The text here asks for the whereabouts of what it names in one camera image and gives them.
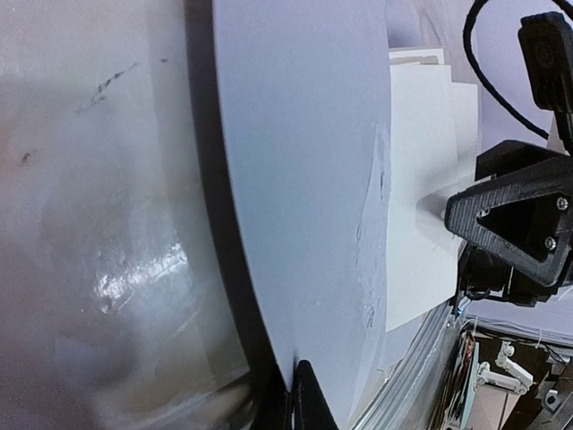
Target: white plastic part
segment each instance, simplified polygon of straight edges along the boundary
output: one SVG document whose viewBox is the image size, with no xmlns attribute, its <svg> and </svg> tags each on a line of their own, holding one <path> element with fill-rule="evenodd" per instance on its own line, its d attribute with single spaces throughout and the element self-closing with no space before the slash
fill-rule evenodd
<svg viewBox="0 0 573 430">
<path fill-rule="evenodd" d="M 511 361 L 509 357 L 513 356 L 515 349 L 507 341 L 501 344 L 500 353 L 498 354 L 495 364 L 511 374 L 498 374 L 490 370 L 490 364 L 481 363 L 477 371 L 477 383 L 495 385 L 505 390 L 510 390 L 523 396 L 529 391 L 533 384 L 534 377 L 526 369 Z"/>
</svg>

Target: gray surface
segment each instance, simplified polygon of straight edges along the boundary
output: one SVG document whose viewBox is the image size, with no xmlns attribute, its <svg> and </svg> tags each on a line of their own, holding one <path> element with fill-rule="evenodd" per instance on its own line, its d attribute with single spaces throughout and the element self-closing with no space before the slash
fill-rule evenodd
<svg viewBox="0 0 573 430">
<path fill-rule="evenodd" d="M 0 33 L 0 427 L 213 426 L 205 396 L 248 369 L 183 1 L 6 0 Z"/>
<path fill-rule="evenodd" d="M 230 176 L 263 318 L 287 381 L 310 359 L 343 427 L 386 318 L 383 4 L 215 9 Z"/>
<path fill-rule="evenodd" d="M 416 4 L 404 0 L 386 1 L 386 30 L 389 47 L 420 47 L 423 45 Z"/>
</svg>

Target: black plastic mount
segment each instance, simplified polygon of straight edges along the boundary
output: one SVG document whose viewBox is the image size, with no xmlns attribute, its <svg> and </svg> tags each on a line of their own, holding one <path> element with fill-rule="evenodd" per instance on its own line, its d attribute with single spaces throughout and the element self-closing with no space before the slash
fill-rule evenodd
<svg viewBox="0 0 573 430">
<path fill-rule="evenodd" d="M 251 425 L 251 430 L 293 428 L 338 430 L 312 365 L 306 360 L 300 361 L 296 367 L 292 393 L 287 391 L 276 366 Z"/>
<path fill-rule="evenodd" d="M 521 23 L 535 104 L 554 112 L 573 154 L 573 30 L 557 12 Z M 478 157 L 475 179 L 482 183 L 451 197 L 446 209 L 446 228 L 467 241 L 454 312 L 460 294 L 535 306 L 573 283 L 573 159 L 505 141 Z"/>
<path fill-rule="evenodd" d="M 468 242 L 458 287 L 545 301 L 572 281 L 573 159 L 505 141 L 478 157 L 476 180 L 486 178 L 448 200 L 446 228 Z"/>
</svg>

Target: screw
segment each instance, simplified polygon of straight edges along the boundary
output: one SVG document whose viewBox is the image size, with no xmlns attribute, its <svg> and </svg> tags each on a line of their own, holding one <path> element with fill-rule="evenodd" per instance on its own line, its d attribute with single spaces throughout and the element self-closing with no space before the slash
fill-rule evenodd
<svg viewBox="0 0 573 430">
<path fill-rule="evenodd" d="M 569 207 L 569 201 L 565 197 L 560 197 L 557 199 L 557 209 L 560 211 L 566 211 Z"/>
<path fill-rule="evenodd" d="M 479 212 L 477 212 L 477 218 L 485 218 L 490 214 L 490 210 L 489 209 L 481 209 Z"/>
<path fill-rule="evenodd" d="M 547 248 L 547 251 L 555 251 L 555 248 L 557 248 L 557 241 L 553 237 L 548 236 L 545 238 L 545 247 Z"/>
</svg>

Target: black cable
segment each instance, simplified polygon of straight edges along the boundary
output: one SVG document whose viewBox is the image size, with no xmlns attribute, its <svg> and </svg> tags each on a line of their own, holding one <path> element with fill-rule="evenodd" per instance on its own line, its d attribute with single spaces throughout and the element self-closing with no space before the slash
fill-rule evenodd
<svg viewBox="0 0 573 430">
<path fill-rule="evenodd" d="M 509 341 L 515 342 L 517 344 L 527 345 L 529 347 L 539 344 L 540 346 L 543 346 L 547 350 L 547 352 L 549 353 L 550 356 L 552 356 L 555 360 L 559 361 L 562 365 L 565 365 L 565 366 L 567 366 L 568 363 L 565 360 L 563 360 L 563 358 L 559 355 L 559 353 L 557 351 L 555 351 L 554 348 L 567 349 L 573 353 L 572 347 L 566 347 L 566 346 L 563 346 L 563 345 L 560 345 L 560 344 L 557 344 L 557 343 L 551 342 L 551 341 L 538 342 L 537 340 L 527 340 L 527 339 L 519 338 L 517 336 L 513 336 L 510 334 L 499 334 L 496 331 L 489 330 L 489 329 L 486 329 L 484 327 L 476 327 L 475 331 L 482 334 L 483 336 L 487 336 L 487 337 L 492 338 L 492 339 L 509 340 Z"/>
<path fill-rule="evenodd" d="M 545 140 L 549 138 L 549 134 L 542 128 L 533 124 L 523 115 L 521 115 L 511 104 L 499 94 L 492 83 L 487 79 L 485 74 L 483 74 L 482 69 L 477 62 L 474 55 L 474 50 L 472 48 L 472 30 L 474 29 L 475 22 L 477 21 L 477 15 L 482 11 L 483 7 L 489 0 L 475 0 L 474 4 L 470 8 L 466 23 L 464 24 L 464 50 L 466 51 L 466 57 L 469 64 L 474 69 L 474 73 L 477 79 L 482 83 L 483 87 L 492 95 L 498 103 L 500 103 L 514 118 L 516 118 L 522 125 L 524 125 L 528 130 L 535 134 L 538 134 Z M 570 19 L 573 20 L 573 6 L 569 4 L 566 0 L 552 0 Z"/>
<path fill-rule="evenodd" d="M 492 290 L 489 288 L 487 288 L 482 293 L 476 293 L 471 289 L 469 289 L 468 291 L 466 291 L 466 297 L 469 298 L 472 302 L 478 302 L 480 300 L 484 300 L 485 298 L 489 297 L 491 293 Z"/>
</svg>

